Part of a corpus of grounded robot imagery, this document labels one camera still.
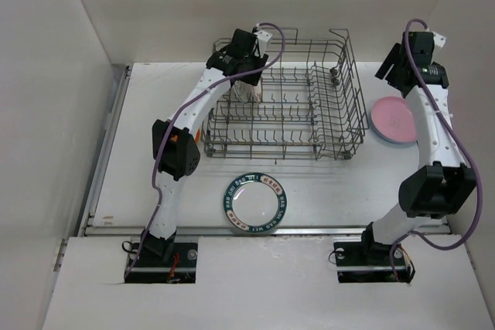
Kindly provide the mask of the white plate green emblem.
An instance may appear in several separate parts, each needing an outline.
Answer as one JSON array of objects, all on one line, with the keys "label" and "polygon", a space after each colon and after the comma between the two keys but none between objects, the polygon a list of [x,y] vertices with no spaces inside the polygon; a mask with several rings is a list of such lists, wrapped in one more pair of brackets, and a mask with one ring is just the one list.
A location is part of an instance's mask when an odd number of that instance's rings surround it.
[{"label": "white plate green emblem", "polygon": [[248,91],[248,86],[242,82],[242,81],[236,81],[234,85],[232,86],[232,89],[234,91],[234,96],[236,99],[243,103],[246,104],[249,102],[249,91]]}]

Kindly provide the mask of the pink plate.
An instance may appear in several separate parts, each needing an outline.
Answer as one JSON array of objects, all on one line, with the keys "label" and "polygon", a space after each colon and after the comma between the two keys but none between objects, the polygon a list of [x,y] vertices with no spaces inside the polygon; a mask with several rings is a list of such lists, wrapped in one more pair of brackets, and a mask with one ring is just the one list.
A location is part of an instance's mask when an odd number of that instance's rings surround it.
[{"label": "pink plate", "polygon": [[417,141],[414,118],[407,101],[401,97],[382,97],[370,109],[371,126],[384,140],[398,145]]}]

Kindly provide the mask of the white plate teal rim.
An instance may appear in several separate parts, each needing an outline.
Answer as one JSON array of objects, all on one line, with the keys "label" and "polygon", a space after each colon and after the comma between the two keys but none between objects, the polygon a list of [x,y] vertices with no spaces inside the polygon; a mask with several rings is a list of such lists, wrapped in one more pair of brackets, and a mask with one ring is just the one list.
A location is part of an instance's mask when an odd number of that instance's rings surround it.
[{"label": "white plate teal rim", "polygon": [[283,220],[288,198],[272,175],[249,172],[230,182],[223,196],[223,209],[232,226],[245,233],[267,233]]}]

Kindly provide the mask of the white plate orange sunburst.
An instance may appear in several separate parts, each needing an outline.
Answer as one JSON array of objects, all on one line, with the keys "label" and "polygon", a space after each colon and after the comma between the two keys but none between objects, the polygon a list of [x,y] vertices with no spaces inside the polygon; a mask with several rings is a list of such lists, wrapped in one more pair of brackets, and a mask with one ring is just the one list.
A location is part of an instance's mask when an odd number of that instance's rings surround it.
[{"label": "white plate orange sunburst", "polygon": [[263,101],[262,82],[258,82],[256,86],[251,87],[251,98],[256,104],[260,104]]}]

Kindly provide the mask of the blue plate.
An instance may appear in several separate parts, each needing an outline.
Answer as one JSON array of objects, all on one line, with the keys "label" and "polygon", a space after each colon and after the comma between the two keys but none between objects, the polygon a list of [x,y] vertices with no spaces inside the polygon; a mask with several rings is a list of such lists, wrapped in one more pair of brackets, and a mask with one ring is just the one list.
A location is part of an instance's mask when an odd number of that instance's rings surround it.
[{"label": "blue plate", "polygon": [[402,142],[402,141],[395,141],[392,140],[386,136],[383,136],[382,133],[379,131],[374,131],[374,134],[386,145],[389,146],[395,146],[397,148],[410,148],[410,147],[416,147],[418,142],[417,141],[410,141],[410,142]]}]

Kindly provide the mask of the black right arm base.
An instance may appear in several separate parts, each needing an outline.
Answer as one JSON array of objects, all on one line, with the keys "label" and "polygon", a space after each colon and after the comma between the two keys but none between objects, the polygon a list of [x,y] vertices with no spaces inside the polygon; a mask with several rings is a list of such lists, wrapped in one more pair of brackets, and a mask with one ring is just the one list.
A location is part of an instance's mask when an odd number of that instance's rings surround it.
[{"label": "black right arm base", "polygon": [[336,241],[329,254],[329,262],[336,265],[340,284],[410,284],[416,274],[414,263],[401,245],[390,257],[389,250],[366,255],[361,242]]}]

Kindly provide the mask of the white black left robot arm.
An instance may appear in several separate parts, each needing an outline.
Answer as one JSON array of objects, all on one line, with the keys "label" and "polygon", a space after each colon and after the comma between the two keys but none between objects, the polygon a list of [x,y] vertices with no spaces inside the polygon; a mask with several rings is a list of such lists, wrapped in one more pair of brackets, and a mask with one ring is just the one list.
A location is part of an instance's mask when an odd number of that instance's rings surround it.
[{"label": "white black left robot arm", "polygon": [[158,193],[158,202],[142,232],[138,254],[146,253],[155,265],[172,259],[179,197],[185,178],[200,162],[196,138],[203,120],[235,83],[259,84],[272,37],[259,26],[250,32],[236,29],[230,42],[206,61],[196,86],[175,113],[152,125],[152,188]]}]

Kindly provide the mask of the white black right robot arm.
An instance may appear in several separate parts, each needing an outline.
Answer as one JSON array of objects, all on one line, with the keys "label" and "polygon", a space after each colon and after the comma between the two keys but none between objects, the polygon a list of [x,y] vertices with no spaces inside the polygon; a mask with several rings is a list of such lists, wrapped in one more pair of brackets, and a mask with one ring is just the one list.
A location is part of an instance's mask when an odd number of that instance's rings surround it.
[{"label": "white black right robot arm", "polygon": [[393,244],[416,228],[457,213],[479,189],[475,168],[452,134],[449,80],[432,59],[439,40],[429,31],[404,32],[375,75],[400,91],[411,110],[418,168],[400,184],[396,205],[363,232],[358,254],[369,264],[387,259]]}]

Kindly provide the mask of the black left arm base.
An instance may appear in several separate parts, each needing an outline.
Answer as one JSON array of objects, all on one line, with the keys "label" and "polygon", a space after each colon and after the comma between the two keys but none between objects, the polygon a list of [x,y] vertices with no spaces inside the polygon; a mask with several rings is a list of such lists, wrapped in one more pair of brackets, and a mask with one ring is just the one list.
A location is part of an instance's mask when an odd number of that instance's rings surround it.
[{"label": "black left arm base", "polygon": [[199,240],[179,237],[174,243],[172,253],[163,259],[142,249],[137,263],[129,273],[138,252],[139,242],[125,240],[121,244],[127,254],[124,271],[126,284],[195,284],[196,264]]}]

